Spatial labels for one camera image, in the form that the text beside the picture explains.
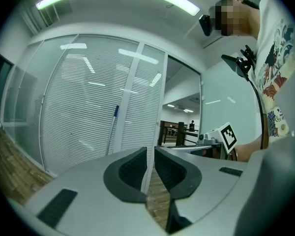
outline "white t-shirt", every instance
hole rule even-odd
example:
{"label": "white t-shirt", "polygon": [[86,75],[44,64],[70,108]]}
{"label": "white t-shirt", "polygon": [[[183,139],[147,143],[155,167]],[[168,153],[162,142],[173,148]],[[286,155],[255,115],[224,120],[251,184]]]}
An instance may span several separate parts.
{"label": "white t-shirt", "polygon": [[280,0],[261,0],[259,7],[257,63],[249,77],[262,99],[271,143],[289,133],[273,97],[295,71],[295,21]]}

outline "distant person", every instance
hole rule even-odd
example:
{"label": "distant person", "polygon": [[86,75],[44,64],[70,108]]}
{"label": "distant person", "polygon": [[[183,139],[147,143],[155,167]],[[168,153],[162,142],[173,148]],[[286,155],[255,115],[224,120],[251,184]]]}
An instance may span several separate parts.
{"label": "distant person", "polygon": [[195,131],[195,123],[194,123],[193,120],[192,120],[191,123],[189,124],[189,131],[192,131],[192,132]]}

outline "railing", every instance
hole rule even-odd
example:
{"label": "railing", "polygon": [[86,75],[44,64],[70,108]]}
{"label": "railing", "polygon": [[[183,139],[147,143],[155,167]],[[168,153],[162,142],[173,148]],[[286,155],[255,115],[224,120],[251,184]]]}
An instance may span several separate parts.
{"label": "railing", "polygon": [[[171,129],[171,131],[174,130],[174,135],[171,136],[171,138],[175,138],[176,140],[168,140],[169,129]],[[184,146],[185,141],[196,144],[196,142],[186,139],[186,135],[198,137],[198,134],[195,134],[192,132],[187,132],[187,130],[188,130],[187,128],[184,128],[183,122],[179,122],[178,128],[174,128],[174,127],[166,127],[165,122],[161,121],[157,145],[162,146],[162,143],[166,143],[166,138],[167,138],[168,142],[176,142],[176,146]]]}

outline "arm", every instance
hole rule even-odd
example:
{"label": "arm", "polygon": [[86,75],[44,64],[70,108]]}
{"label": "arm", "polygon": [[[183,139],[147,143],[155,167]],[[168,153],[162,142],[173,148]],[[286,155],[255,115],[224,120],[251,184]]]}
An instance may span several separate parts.
{"label": "arm", "polygon": [[[265,127],[264,148],[267,148],[268,142],[269,142],[269,134],[268,134],[268,129],[267,129],[266,115],[264,115],[264,127]],[[251,142],[249,144],[237,145],[235,147],[235,150],[238,155],[238,161],[248,162],[252,153],[260,150],[260,145],[261,145],[261,136],[259,136],[256,140],[254,140],[253,142]]]}

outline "wooden floor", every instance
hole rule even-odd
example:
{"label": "wooden floor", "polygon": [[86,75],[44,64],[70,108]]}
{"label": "wooden floor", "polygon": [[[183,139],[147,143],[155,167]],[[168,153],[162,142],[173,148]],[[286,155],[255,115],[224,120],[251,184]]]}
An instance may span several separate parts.
{"label": "wooden floor", "polygon": [[[26,201],[52,178],[20,153],[0,129],[0,186],[3,193],[18,203]],[[147,195],[147,209],[155,221],[166,227],[169,193],[153,168]]]}
{"label": "wooden floor", "polygon": [[25,202],[52,178],[39,170],[13,145],[0,129],[0,187],[18,203]]}

